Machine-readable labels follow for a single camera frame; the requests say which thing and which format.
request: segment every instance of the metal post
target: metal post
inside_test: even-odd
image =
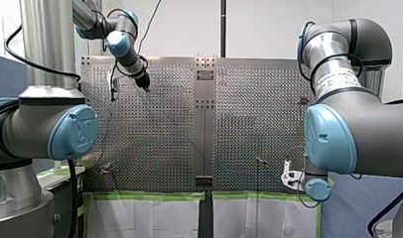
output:
[[[95,14],[80,0],[72,1],[72,15],[74,23],[84,31],[94,28],[97,21]]]
[[[220,57],[226,58],[226,0],[220,1]]]
[[[71,1],[21,0],[25,58],[75,72]],[[83,98],[76,79],[27,65],[29,87],[20,98]]]

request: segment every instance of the perforated metal panel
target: perforated metal panel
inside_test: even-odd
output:
[[[210,80],[198,79],[206,70],[198,62],[152,59],[151,92],[123,78],[111,102],[113,59],[83,59],[83,93],[101,122],[99,166],[87,189],[194,190],[196,176],[212,175],[216,190],[288,191],[280,181],[283,162],[304,167],[304,102],[313,99],[296,61],[216,59]],[[107,165],[111,173],[103,175]]]
[[[216,78],[214,188],[287,190],[284,160],[304,167],[300,102],[313,99],[296,61],[218,59]]]
[[[86,178],[87,189],[195,189],[194,61],[151,59],[151,91],[124,77],[119,98],[111,102],[107,75],[113,59],[83,60],[83,93],[101,125],[94,147],[99,165]],[[108,165],[111,173],[103,175],[101,167]]]

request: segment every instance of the bracket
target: bracket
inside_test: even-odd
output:
[[[304,191],[302,182],[304,182],[305,174],[299,171],[291,171],[291,161],[285,161],[285,167],[281,175],[281,181],[284,186],[293,190]]]

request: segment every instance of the cable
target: cable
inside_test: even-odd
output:
[[[382,209],[372,220],[368,223],[367,229],[368,233],[371,237],[374,237],[374,226],[375,224],[384,216],[386,215],[391,209],[393,209],[400,201],[403,200],[403,191],[394,198],[384,209]]]
[[[2,103],[0,104],[0,115],[17,108],[19,108],[19,101],[17,99]]]
[[[140,50],[142,50],[142,44],[143,41],[146,39],[148,33],[149,33],[149,29],[150,29],[150,25],[152,24],[153,19],[155,18],[156,12],[158,11],[159,5],[161,4],[162,0],[159,0],[158,3],[156,4],[155,10],[152,13],[152,17],[149,20],[149,24],[148,27],[146,29],[145,35],[143,35],[142,40],[140,41],[139,44],[139,51],[137,51],[137,55],[140,55]]]
[[[74,162],[72,160],[68,160],[67,163],[71,185],[71,222],[68,238],[74,238],[75,225],[77,222],[77,176],[75,175]]]
[[[114,85],[113,85],[113,83],[114,83],[113,78],[114,78],[114,73],[115,73],[116,68],[118,68],[118,60],[115,60],[115,64],[112,67],[111,75],[109,76],[109,85],[111,87],[111,101],[115,101],[116,99],[118,99],[118,98],[115,98],[115,95],[114,95],[115,90],[114,90]]]
[[[49,67],[45,67],[42,65],[39,65],[35,62],[32,62],[30,60],[24,59],[22,57],[20,57],[19,55],[17,55],[15,52],[13,52],[10,48],[10,42],[16,37],[16,35],[19,34],[19,32],[22,31],[22,25],[20,25],[20,27],[12,34],[10,35],[10,37],[5,41],[4,43],[4,49],[6,50],[6,52],[8,52],[12,57],[16,58],[19,61],[24,62],[25,64],[35,67],[39,70],[45,71],[45,72],[50,72],[50,73],[54,73],[54,74],[58,74],[58,75],[64,75],[64,76],[69,76],[69,77],[75,77],[77,81],[80,80],[80,75],[76,74],[76,73],[72,73],[72,72],[64,72],[64,71],[58,71],[55,70],[53,68],[49,68]]]
[[[101,12],[98,12],[98,11],[96,11],[96,10],[92,10],[92,12],[94,12],[94,13],[96,13],[97,15],[99,15],[99,16],[102,17],[100,29],[102,30],[103,39],[102,39],[102,42],[101,42],[101,43],[102,43],[102,50],[103,50],[104,52],[106,52],[107,45],[106,45],[106,43],[105,43],[105,38],[108,36],[108,34],[106,34],[106,32],[105,32],[104,26],[106,26],[106,25],[108,24],[108,22],[106,21],[105,16],[103,16],[103,14],[102,14]]]
[[[320,60],[316,66],[313,68],[313,70],[311,71],[310,74],[310,88],[313,91],[314,94],[316,94],[316,91],[314,90],[314,77],[316,75],[317,70],[319,69],[319,67],[321,65],[323,65],[325,62],[333,59],[333,58],[338,58],[338,57],[347,57],[349,60],[355,60],[358,65],[359,65],[359,70],[356,73],[356,77],[360,77],[360,75],[362,74],[362,70],[363,70],[363,63],[360,60],[360,58],[358,58],[355,55],[349,54],[349,53],[341,53],[341,54],[336,54],[336,55],[332,55],[332,56],[328,56],[326,58],[323,58],[322,60]]]
[[[303,177],[303,175],[305,174],[305,171],[303,171],[300,175],[300,178],[298,178],[298,185],[297,185],[297,195],[298,195],[298,199],[300,199],[301,203],[303,203],[303,205],[307,208],[313,209],[316,208],[320,205],[320,202],[317,202],[315,205],[308,205],[305,203],[305,201],[303,201],[303,199],[301,199],[301,195],[300,195],[300,184],[301,184],[301,178]]]
[[[361,179],[362,179],[362,175],[359,175],[358,177],[356,177],[356,176],[354,176],[353,174],[350,174],[350,176],[351,176],[353,179],[356,179],[356,180],[361,180]]]
[[[310,21],[310,22],[306,23],[306,25],[304,25],[303,32],[301,33],[301,35],[300,35],[300,37],[299,37],[300,42],[298,43],[298,69],[300,70],[301,76],[302,76],[303,79],[305,79],[306,81],[310,81],[311,79],[308,78],[308,77],[304,74],[304,71],[303,71],[303,68],[302,68],[302,62],[303,62],[303,47],[304,47],[305,37],[306,37],[306,34],[307,34],[308,29],[309,29],[311,26],[315,25],[315,24],[316,24],[315,22],[311,22],[311,21]]]
[[[394,105],[394,104],[401,104],[401,103],[403,103],[403,99],[394,100],[394,101],[391,101],[391,102],[386,102],[386,103],[384,103],[384,104],[387,104],[387,105]]]

